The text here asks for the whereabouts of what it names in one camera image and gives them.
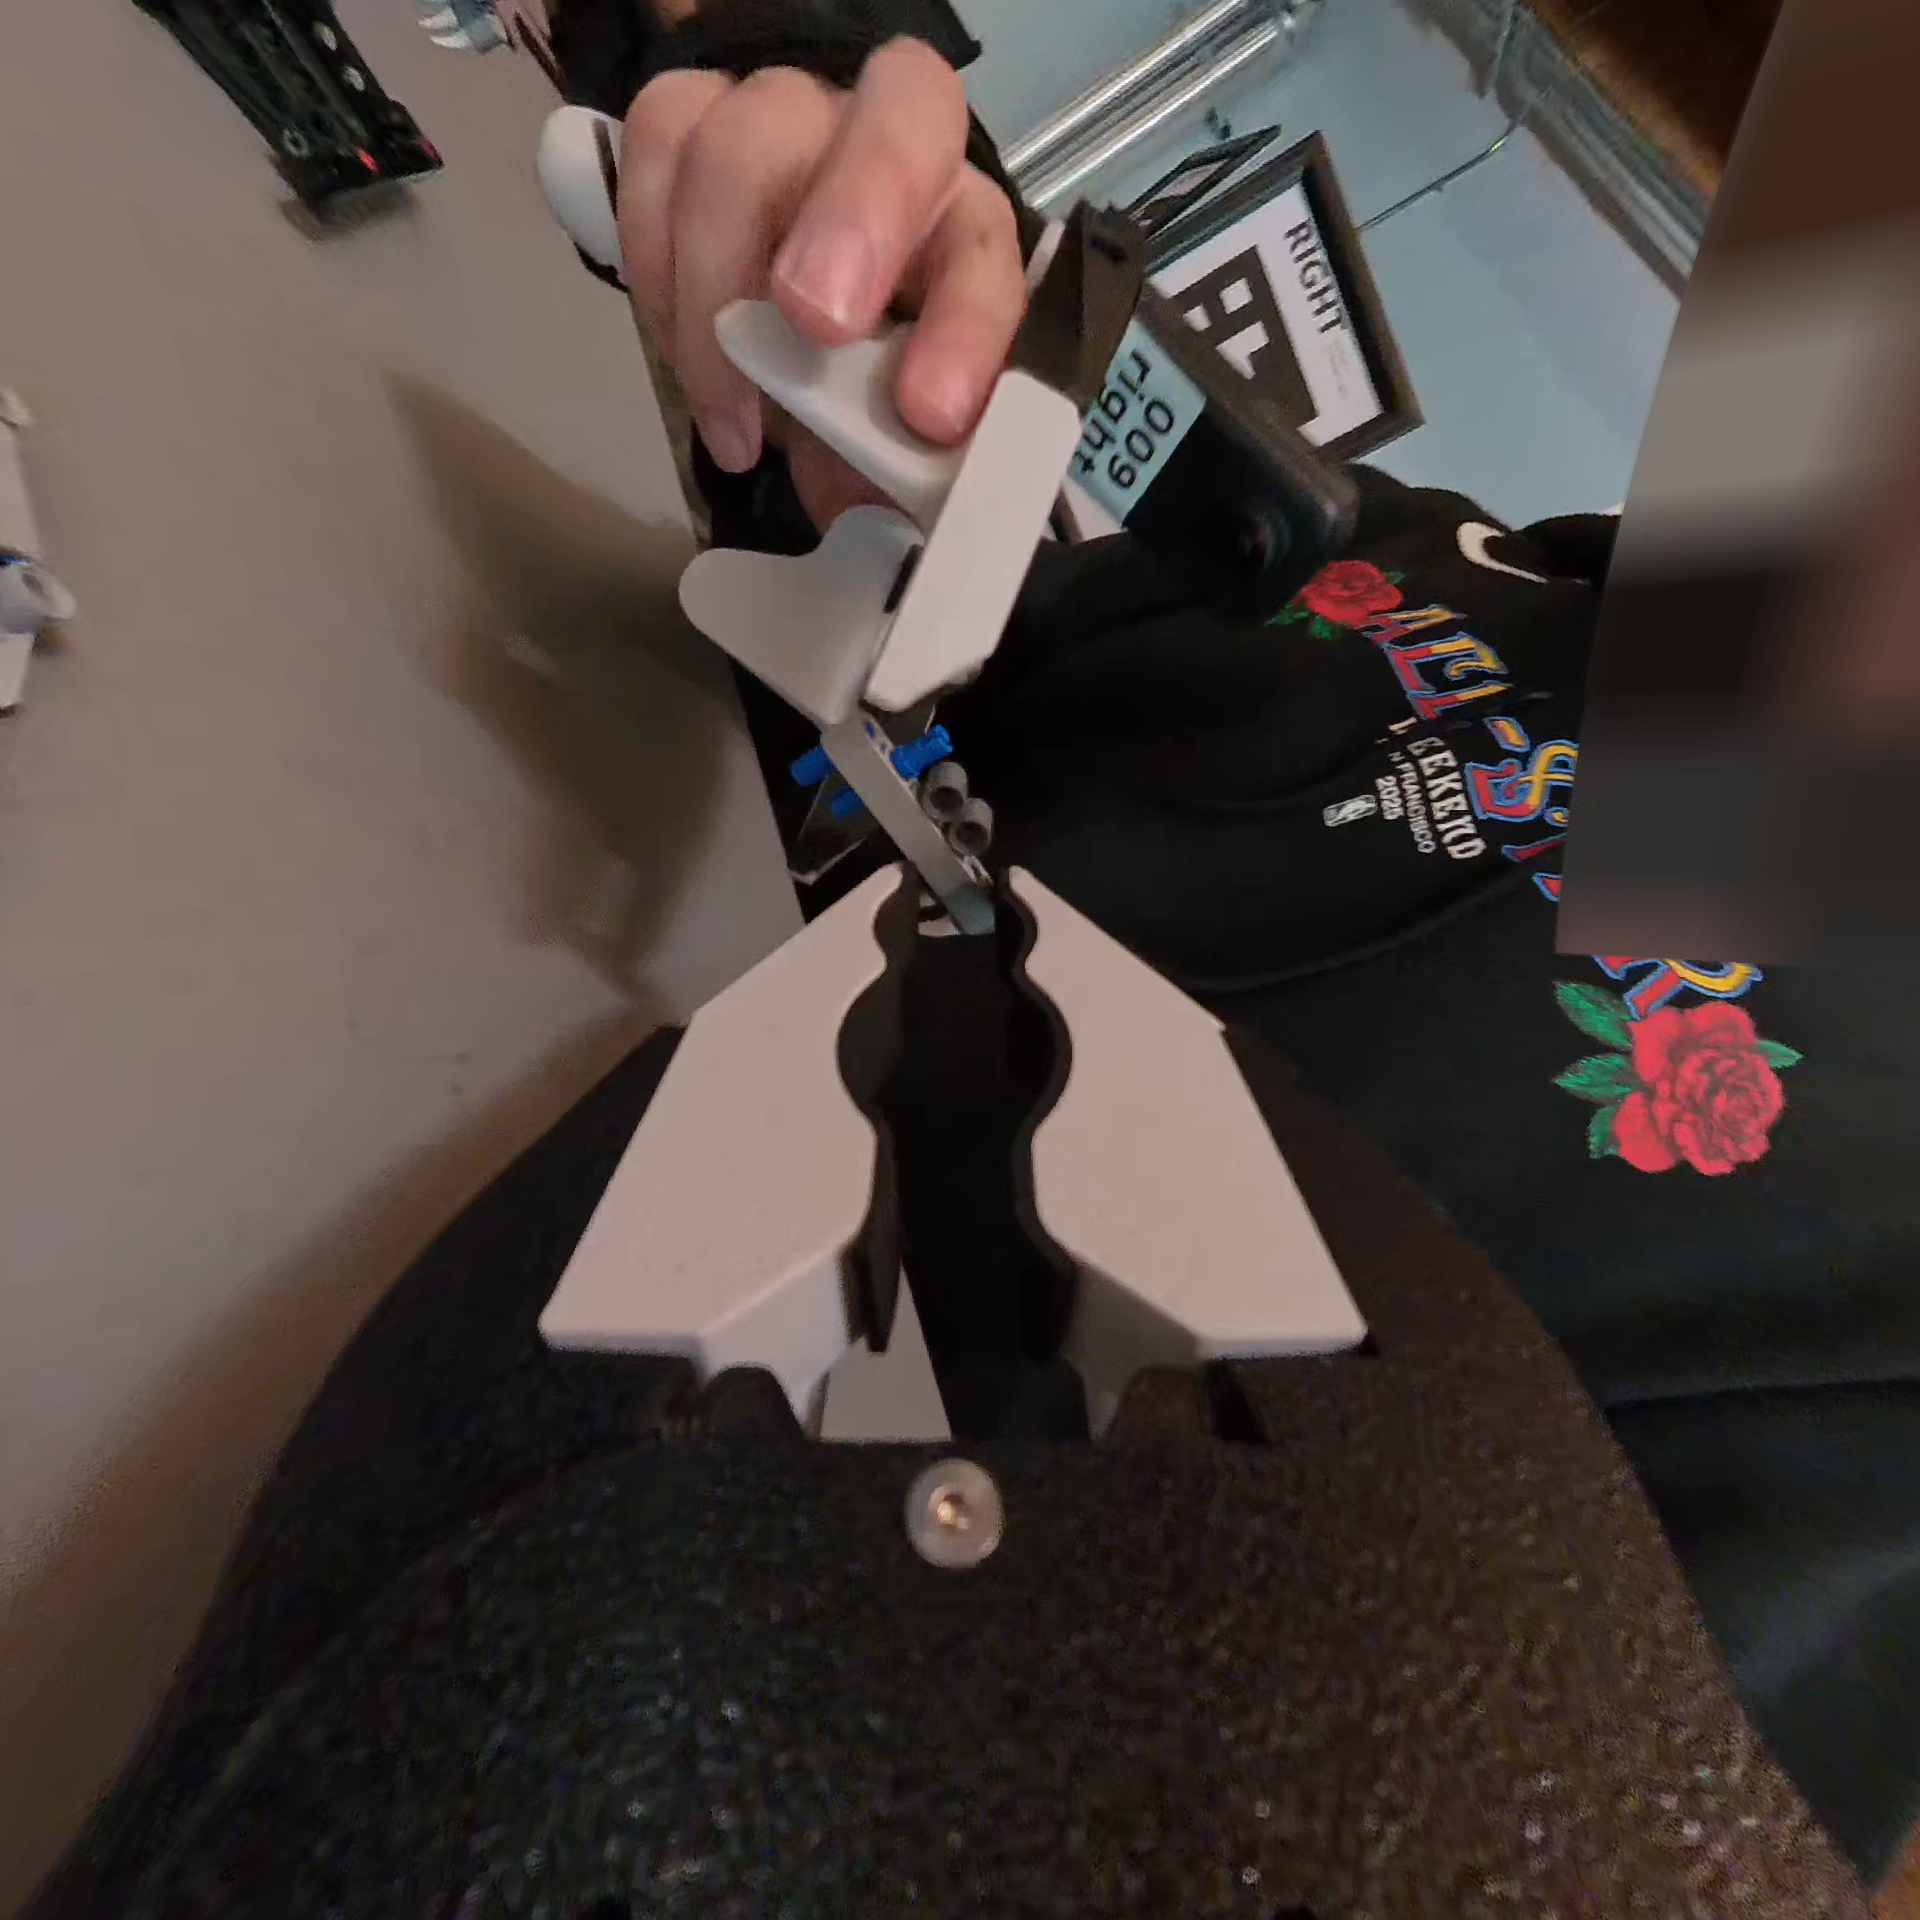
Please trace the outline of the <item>black brick model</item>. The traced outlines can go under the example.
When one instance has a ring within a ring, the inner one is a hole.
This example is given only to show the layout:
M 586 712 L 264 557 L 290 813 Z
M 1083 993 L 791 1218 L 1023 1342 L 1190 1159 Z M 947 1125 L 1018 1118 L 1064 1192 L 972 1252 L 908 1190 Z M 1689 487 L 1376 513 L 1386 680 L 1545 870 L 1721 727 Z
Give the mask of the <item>black brick model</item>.
M 142 1 L 269 147 L 318 218 L 442 171 L 444 157 L 389 96 L 326 1 Z

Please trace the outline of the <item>person's right hand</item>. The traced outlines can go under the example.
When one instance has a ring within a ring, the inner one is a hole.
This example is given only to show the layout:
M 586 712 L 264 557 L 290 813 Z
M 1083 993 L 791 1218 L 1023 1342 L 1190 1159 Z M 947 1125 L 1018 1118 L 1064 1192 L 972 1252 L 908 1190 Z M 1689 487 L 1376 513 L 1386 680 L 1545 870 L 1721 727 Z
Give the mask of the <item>person's right hand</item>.
M 986 407 L 1026 307 L 1008 194 L 972 164 L 958 70 L 927 41 L 885 40 L 831 86 L 793 66 L 745 77 L 677 67 L 621 124 L 618 234 L 645 342 L 676 376 L 717 467 L 762 452 L 754 382 L 716 321 L 770 302 L 820 347 L 911 323 L 895 410 L 930 444 Z

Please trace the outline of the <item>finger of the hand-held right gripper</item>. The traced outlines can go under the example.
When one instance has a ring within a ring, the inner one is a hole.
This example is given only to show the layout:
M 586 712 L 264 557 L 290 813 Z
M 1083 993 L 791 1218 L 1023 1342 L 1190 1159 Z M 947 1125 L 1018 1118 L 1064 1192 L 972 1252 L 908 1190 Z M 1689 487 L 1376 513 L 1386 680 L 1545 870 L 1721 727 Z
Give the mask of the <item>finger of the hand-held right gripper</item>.
M 857 506 L 806 554 L 710 545 L 684 565 L 690 625 L 811 722 L 844 722 L 891 631 L 902 567 L 921 549 L 900 511 Z
M 1074 400 L 1042 377 L 1000 376 L 863 684 L 867 707 L 914 707 L 986 665 L 1081 425 Z

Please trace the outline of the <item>beige desk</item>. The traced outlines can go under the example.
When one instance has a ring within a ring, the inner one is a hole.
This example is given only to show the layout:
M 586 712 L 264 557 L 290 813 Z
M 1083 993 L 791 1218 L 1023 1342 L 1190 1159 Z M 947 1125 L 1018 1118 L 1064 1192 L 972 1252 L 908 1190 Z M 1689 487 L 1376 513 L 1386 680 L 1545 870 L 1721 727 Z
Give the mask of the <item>beige desk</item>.
M 336 225 L 132 3 L 4 3 L 4 384 L 76 620 L 4 719 L 4 1911 L 382 1293 L 797 910 L 552 92 L 339 3 Z

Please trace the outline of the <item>grey beam with blue pins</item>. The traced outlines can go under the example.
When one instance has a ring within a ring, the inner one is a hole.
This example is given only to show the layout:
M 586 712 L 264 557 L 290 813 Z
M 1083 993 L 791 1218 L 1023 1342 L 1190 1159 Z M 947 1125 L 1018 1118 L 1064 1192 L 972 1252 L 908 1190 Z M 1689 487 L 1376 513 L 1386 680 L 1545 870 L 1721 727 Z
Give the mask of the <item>grey beam with blue pins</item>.
M 915 782 L 900 770 L 900 748 L 877 719 L 856 709 L 824 727 L 813 757 L 851 789 L 955 933 L 986 938 L 996 930 L 996 887 L 987 868 L 954 845 Z

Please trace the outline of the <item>dark pants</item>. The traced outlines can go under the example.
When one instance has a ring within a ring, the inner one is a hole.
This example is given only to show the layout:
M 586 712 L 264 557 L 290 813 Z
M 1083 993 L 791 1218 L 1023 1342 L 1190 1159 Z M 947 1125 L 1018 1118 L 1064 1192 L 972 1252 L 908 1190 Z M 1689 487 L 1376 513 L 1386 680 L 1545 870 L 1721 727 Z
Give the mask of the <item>dark pants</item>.
M 1918 1388 L 1610 1403 L 1740 1699 L 1859 1878 L 1918 1809 Z

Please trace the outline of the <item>metal pipe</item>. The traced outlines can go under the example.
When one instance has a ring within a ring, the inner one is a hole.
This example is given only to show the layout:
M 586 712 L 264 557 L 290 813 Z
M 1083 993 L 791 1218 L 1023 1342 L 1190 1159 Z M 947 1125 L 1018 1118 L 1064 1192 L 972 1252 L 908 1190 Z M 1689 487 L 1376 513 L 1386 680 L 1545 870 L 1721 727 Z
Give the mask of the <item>metal pipe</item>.
M 1321 3 L 1309 1 L 1201 3 L 1028 132 L 1001 142 L 1001 162 L 1032 201 L 1056 200 L 1119 157 L 1205 117 L 1235 84 L 1290 61 L 1320 11 Z

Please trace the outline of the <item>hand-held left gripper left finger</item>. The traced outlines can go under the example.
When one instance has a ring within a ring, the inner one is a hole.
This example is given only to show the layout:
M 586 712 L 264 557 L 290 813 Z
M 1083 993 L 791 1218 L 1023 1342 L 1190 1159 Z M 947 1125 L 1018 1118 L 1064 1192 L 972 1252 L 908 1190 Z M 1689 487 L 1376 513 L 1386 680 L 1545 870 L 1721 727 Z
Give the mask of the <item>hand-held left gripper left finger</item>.
M 537 1319 L 555 1351 L 762 1370 L 803 1423 L 857 1339 L 848 1259 L 875 1128 L 839 1044 L 888 971 L 885 868 L 702 1004 Z

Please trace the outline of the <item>black rose print sweatshirt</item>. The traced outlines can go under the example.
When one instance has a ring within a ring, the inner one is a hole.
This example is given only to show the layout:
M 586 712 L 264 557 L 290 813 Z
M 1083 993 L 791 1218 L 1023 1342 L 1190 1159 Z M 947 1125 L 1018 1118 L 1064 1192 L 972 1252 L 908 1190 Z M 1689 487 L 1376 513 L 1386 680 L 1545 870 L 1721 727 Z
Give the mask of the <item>black rose print sweatshirt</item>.
M 1355 467 L 1260 621 L 1043 539 L 942 712 L 996 848 L 1374 1132 L 1606 1408 L 1916 1415 L 1916 954 L 1558 948 L 1619 509 Z

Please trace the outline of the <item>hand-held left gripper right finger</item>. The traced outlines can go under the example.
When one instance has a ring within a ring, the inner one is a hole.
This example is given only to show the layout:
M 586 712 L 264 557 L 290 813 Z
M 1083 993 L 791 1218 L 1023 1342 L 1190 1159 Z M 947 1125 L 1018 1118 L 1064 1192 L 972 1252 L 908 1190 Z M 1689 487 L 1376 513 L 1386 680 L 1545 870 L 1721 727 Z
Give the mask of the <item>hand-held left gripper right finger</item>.
M 1359 1349 L 1366 1319 L 1225 1025 L 1023 868 L 1019 982 L 1065 1075 L 1029 1141 L 1032 1210 L 1074 1269 L 1064 1351 L 1103 1433 L 1154 1370 Z

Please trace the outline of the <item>person's right forearm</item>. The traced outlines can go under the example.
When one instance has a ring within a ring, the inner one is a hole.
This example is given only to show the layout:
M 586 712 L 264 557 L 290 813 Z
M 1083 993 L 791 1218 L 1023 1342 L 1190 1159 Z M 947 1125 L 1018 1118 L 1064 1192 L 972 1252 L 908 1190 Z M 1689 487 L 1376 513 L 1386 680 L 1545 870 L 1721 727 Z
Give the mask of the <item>person's right forearm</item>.
M 609 112 L 684 70 L 745 77 L 791 67 L 849 86 L 865 57 L 897 38 L 923 41 L 954 72 L 982 54 L 947 1 L 702 1 L 667 24 L 653 3 L 563 1 L 550 3 L 548 26 L 566 96 Z

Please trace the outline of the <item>grey conduit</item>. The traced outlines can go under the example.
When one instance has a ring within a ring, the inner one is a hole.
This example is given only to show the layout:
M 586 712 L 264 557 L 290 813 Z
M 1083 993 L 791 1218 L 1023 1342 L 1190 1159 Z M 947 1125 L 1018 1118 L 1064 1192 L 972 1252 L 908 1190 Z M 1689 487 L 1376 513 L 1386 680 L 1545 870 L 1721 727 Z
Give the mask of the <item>grey conduit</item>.
M 1541 146 L 1674 295 L 1716 201 L 1718 162 L 1591 30 L 1586 3 L 1411 1 L 1466 59 L 1473 90 Z

